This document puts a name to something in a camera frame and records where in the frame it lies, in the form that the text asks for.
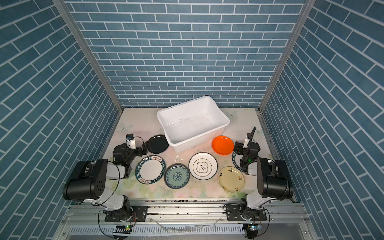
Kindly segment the green rim plate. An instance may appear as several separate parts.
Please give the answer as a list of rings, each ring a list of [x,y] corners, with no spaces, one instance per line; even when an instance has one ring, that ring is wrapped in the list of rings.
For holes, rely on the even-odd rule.
[[[143,158],[136,166],[136,179],[145,185],[151,185],[158,182],[165,174],[166,162],[157,155],[151,155]]]
[[[233,162],[233,165],[235,166],[236,169],[238,169],[240,172],[244,172],[242,169],[241,169],[241,160],[243,158],[243,155],[238,155],[236,154],[235,152],[233,152],[232,154],[232,162]]]

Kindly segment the white plate with emblem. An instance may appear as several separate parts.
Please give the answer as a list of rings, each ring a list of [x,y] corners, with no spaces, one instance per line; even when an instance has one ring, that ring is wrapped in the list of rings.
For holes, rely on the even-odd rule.
[[[217,160],[208,153],[197,153],[189,161],[189,171],[198,180],[209,180],[218,171]]]

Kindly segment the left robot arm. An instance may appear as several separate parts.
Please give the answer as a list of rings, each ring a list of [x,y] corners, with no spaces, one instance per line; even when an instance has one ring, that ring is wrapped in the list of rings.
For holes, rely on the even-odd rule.
[[[130,144],[121,144],[114,148],[113,160],[81,161],[76,164],[64,188],[65,200],[91,203],[102,208],[102,212],[112,222],[126,222],[136,217],[129,199],[106,186],[108,180],[118,183],[127,179],[132,171],[131,163],[135,157],[146,155],[145,145],[133,148]]]

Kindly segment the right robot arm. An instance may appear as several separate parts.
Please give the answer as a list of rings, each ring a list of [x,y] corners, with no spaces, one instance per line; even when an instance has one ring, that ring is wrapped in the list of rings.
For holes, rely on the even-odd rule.
[[[257,189],[242,199],[240,214],[245,220],[259,216],[267,204],[291,199],[294,186],[285,161],[270,160],[259,156],[256,142],[235,142],[233,158],[235,167],[249,176],[256,176]]]

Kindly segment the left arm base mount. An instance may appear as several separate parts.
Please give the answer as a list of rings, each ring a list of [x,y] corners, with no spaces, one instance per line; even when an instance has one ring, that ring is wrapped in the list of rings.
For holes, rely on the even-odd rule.
[[[125,222],[145,222],[148,207],[147,206],[132,206],[127,211],[120,209],[117,211],[103,211],[106,214],[105,222],[125,223]]]

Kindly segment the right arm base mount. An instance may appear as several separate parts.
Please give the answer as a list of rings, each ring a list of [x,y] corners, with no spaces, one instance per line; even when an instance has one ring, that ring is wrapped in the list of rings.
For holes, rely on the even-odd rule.
[[[240,204],[224,204],[223,210],[226,214],[227,221],[239,222],[239,221],[266,221],[266,212],[263,210],[253,210]]]

